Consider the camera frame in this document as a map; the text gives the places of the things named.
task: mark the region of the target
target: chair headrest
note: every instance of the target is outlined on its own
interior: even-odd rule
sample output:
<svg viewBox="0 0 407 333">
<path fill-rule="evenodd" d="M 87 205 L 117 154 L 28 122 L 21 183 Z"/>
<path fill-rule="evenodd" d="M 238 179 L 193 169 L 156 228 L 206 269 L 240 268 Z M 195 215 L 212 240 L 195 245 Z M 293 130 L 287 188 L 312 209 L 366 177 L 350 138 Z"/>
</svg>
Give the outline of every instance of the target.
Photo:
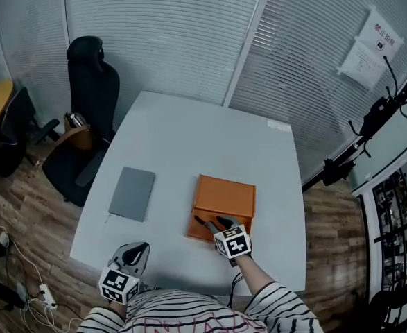
<svg viewBox="0 0 407 333">
<path fill-rule="evenodd" d="M 96 36 L 76 38 L 67 49 L 67 60 L 74 64 L 84 64 L 103 71 L 100 62 L 105 57 L 102 50 L 103 42 Z"/>
</svg>

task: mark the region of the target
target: sign on wall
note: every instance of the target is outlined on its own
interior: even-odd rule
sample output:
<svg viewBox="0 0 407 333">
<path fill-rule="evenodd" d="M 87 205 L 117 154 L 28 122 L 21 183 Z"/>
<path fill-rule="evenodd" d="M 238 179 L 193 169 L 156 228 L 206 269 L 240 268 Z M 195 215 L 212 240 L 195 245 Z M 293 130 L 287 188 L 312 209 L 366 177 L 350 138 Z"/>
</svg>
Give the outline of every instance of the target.
<svg viewBox="0 0 407 333">
<path fill-rule="evenodd" d="M 388 22 L 372 7 L 365 25 L 338 73 L 372 89 L 387 68 L 383 56 L 391 61 L 404 43 Z"/>
</svg>

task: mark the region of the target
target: chair armrest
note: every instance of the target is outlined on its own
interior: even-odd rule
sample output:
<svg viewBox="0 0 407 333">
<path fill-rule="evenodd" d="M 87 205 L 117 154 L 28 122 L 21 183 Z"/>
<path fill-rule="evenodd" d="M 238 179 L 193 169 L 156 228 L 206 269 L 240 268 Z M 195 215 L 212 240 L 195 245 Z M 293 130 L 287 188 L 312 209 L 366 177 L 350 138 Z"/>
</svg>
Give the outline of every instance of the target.
<svg viewBox="0 0 407 333">
<path fill-rule="evenodd" d="M 89 164 L 85 166 L 80 175 L 77 176 L 75 181 L 77 186 L 85 187 L 95 178 L 105 155 L 106 150 L 104 149 L 100 149 L 95 153 L 95 156 L 91 159 Z"/>
<path fill-rule="evenodd" d="M 57 127 L 60 124 L 60 121 L 57 119 L 53 119 L 50 122 L 46 123 L 35 135 L 34 137 L 34 143 L 39 144 L 44 138 L 50 137 L 53 141 L 57 141 L 60 136 L 56 131 L 54 131 L 54 128 Z"/>
</svg>

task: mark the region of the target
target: black chair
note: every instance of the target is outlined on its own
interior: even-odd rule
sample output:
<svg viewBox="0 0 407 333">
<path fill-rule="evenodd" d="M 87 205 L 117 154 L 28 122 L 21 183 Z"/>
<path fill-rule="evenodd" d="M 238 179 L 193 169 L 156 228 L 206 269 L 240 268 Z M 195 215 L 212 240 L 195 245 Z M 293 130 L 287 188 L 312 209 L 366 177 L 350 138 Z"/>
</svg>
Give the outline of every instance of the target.
<svg viewBox="0 0 407 333">
<path fill-rule="evenodd" d="M 23 157 L 35 165 L 26 154 L 27 133 L 33 122 L 35 108 L 23 87 L 10 100 L 0 125 L 0 176 L 7 177 L 20 165 Z"/>
<path fill-rule="evenodd" d="M 119 97 L 120 79 L 116 70 L 103 62 L 102 41 L 84 36 L 67 50 L 72 112 L 81 114 L 98 139 L 94 149 L 82 151 L 65 141 L 57 146 L 43 164 L 43 172 L 64 199 L 84 206 L 87 195 L 106 150 L 114 137 L 112 123 Z M 48 128 L 55 128 L 53 120 Z M 47 129 L 37 140 L 46 135 Z"/>
</svg>

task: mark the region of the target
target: cable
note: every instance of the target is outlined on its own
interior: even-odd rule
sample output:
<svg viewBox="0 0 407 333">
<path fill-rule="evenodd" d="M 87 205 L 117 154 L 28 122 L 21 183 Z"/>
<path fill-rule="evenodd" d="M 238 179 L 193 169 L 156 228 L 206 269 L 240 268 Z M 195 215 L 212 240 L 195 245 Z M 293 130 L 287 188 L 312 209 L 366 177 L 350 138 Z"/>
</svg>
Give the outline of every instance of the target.
<svg viewBox="0 0 407 333">
<path fill-rule="evenodd" d="M 41 282 L 42 284 L 44 284 L 44 283 L 43 283 L 42 276 L 40 275 L 40 271 L 38 270 L 38 267 L 37 267 L 34 263 L 32 263 L 31 260 L 29 260 L 27 257 L 24 256 L 24 254 L 23 254 L 23 253 L 20 251 L 20 249 L 18 248 L 18 245 L 15 243 L 15 241 L 14 241 L 14 240 L 12 239 L 12 237 L 10 236 L 8 230 L 7 230 L 5 227 L 3 227 L 2 225 L 0 225 L 0 228 L 9 236 L 9 240 L 10 240 L 10 241 L 12 242 L 12 244 L 15 246 L 15 248 L 16 248 L 17 251 L 18 251 L 18 253 L 23 257 L 23 259 L 26 260 L 29 264 L 31 264 L 31 265 L 35 268 L 35 270 L 37 271 L 37 274 L 38 274 L 38 278 L 40 279 L 40 282 Z M 9 249 L 8 249 L 8 252 L 6 252 L 6 275 L 7 275 L 7 277 L 8 277 L 8 285 L 9 285 L 9 272 L 8 272 L 8 267 L 7 267 L 7 265 L 8 265 L 8 258 L 9 258 Z M 21 262 L 21 265 L 23 266 L 24 275 L 25 275 L 25 283 L 24 283 L 24 285 L 25 285 L 25 287 L 26 287 L 26 291 L 28 291 L 27 286 L 26 286 L 26 281 L 27 281 L 26 269 L 24 268 L 24 263 L 21 261 L 20 258 L 19 258 L 19 260 L 20 260 L 20 262 Z M 47 327 L 52 328 L 52 330 L 53 330 L 55 333 L 68 333 L 68 332 L 71 330 L 71 324 L 72 324 L 72 322 L 73 322 L 74 320 L 80 320 L 80 321 L 83 320 L 79 315 L 77 315 L 77 313 L 76 313 L 73 309 L 71 309 L 69 306 L 65 305 L 66 307 L 70 308 L 70 310 L 71 310 L 73 313 L 75 313 L 79 318 L 76 318 L 76 317 L 72 318 L 72 319 L 69 321 L 68 329 L 67 329 L 66 331 L 61 330 L 60 328 L 58 328 L 58 327 L 55 326 L 55 320 L 54 320 L 54 317 L 53 317 L 53 314 L 52 314 L 52 311 L 51 311 L 51 310 L 49 310 L 49 311 L 50 311 L 50 313 L 51 313 L 51 318 L 52 318 L 52 319 L 51 319 L 51 320 L 49 319 L 48 314 L 47 314 L 47 312 L 46 312 L 47 309 L 48 309 L 48 307 L 47 307 L 46 305 L 44 305 L 44 306 L 45 306 L 45 308 L 44 308 L 44 315 L 46 316 L 46 317 L 45 317 L 45 316 L 43 316 L 41 313 L 39 313 L 36 309 L 34 309 L 33 307 L 31 307 L 31 303 L 32 303 L 32 302 L 40 302 L 40 303 L 42 303 L 43 305 L 44 305 L 44 302 L 41 301 L 39 298 L 31 298 L 31 299 L 28 300 L 28 302 L 27 302 L 27 303 L 28 303 L 29 312 L 31 313 L 32 317 L 33 317 L 38 323 L 40 323 L 40 324 L 42 324 L 42 325 L 45 325 L 45 326 L 47 326 Z M 45 319 L 46 322 L 40 321 L 40 320 L 34 315 L 33 312 L 37 313 L 39 316 L 41 316 L 43 319 Z M 34 332 L 32 331 L 32 329 L 28 326 L 28 323 L 26 322 L 26 311 L 24 311 L 23 309 L 20 309 L 20 317 L 21 317 L 21 319 L 23 320 L 24 325 L 25 325 L 26 328 L 29 330 L 29 332 L 34 333 Z"/>
<path fill-rule="evenodd" d="M 232 308 L 232 298 L 234 297 L 234 288 L 236 285 L 243 280 L 242 273 L 238 273 L 234 279 L 232 279 L 232 284 L 231 284 L 231 294 L 230 294 L 230 301 L 228 302 L 228 307 Z"/>
<path fill-rule="evenodd" d="M 57 306 L 67 307 L 73 312 L 73 314 L 75 314 L 77 317 L 79 317 L 79 319 L 84 319 L 84 318 L 82 318 L 82 316 L 80 316 L 77 312 L 75 312 L 72 308 L 70 308 L 68 305 L 65 305 L 64 303 L 58 303 Z"/>
<path fill-rule="evenodd" d="M 16 257 L 16 258 L 19 260 L 19 262 L 20 262 L 20 264 L 21 264 L 21 267 L 23 268 L 24 287 L 26 288 L 26 292 L 28 292 L 28 273 L 26 272 L 26 269 L 24 268 L 23 260 L 21 260 L 21 258 L 20 258 L 17 254 L 14 254 L 14 253 L 10 253 L 9 256 L 10 256 L 10 257 L 11 257 L 11 256 L 14 256 L 14 257 Z"/>
<path fill-rule="evenodd" d="M 31 264 L 31 265 L 35 268 L 35 270 L 37 271 L 37 274 L 38 274 L 38 278 L 40 279 L 40 282 L 41 282 L 42 285 L 43 285 L 43 279 L 42 279 L 42 276 L 40 275 L 40 271 L 38 270 L 38 267 L 37 267 L 34 263 L 32 263 L 31 260 L 29 260 L 28 258 L 26 258 L 26 257 L 23 255 L 23 253 L 22 253 L 22 252 L 20 251 L 20 249 L 18 248 L 18 245 L 15 243 L 15 241 L 12 240 L 12 237 L 9 235 L 8 230 L 5 229 L 2 225 L 0 225 L 0 228 L 1 228 L 4 232 L 6 232 L 6 234 L 9 236 L 9 240 L 12 241 L 12 243 L 14 244 L 14 246 L 15 246 L 15 248 L 17 249 L 18 253 L 20 253 L 20 255 L 23 257 L 23 259 L 26 260 L 29 264 Z"/>
<path fill-rule="evenodd" d="M 53 330 L 54 332 L 56 332 L 56 333 L 68 333 L 68 332 L 71 330 L 71 325 L 72 325 L 72 322 L 73 322 L 74 320 L 83 321 L 83 319 L 82 319 L 81 317 L 80 317 L 80 318 L 74 317 L 74 318 L 72 318 L 72 319 L 69 321 L 69 326 L 68 326 L 67 330 L 61 330 L 59 327 L 56 327 L 56 326 L 55 326 L 55 319 L 54 319 L 54 317 L 53 317 L 52 311 L 51 311 L 46 305 L 44 305 L 44 316 L 43 316 L 43 315 L 42 315 L 41 313 L 39 313 L 36 309 L 34 309 L 33 307 L 31 307 L 31 303 L 33 303 L 33 302 L 39 302 L 39 303 L 42 303 L 42 304 L 44 305 L 44 302 L 41 301 L 39 298 L 33 298 L 33 299 L 29 300 L 29 301 L 28 301 L 29 312 L 31 313 L 32 317 L 33 317 L 39 324 L 44 325 L 44 326 L 46 326 L 46 327 L 52 328 L 52 330 Z M 51 314 L 51 319 L 48 317 L 47 311 L 49 311 L 49 313 Z M 40 317 L 42 317 L 42 318 L 43 318 L 44 320 L 46 320 L 46 321 L 41 321 L 40 319 L 38 319 L 38 318 L 34 315 L 33 312 L 35 312 L 36 314 L 38 314 Z"/>
</svg>

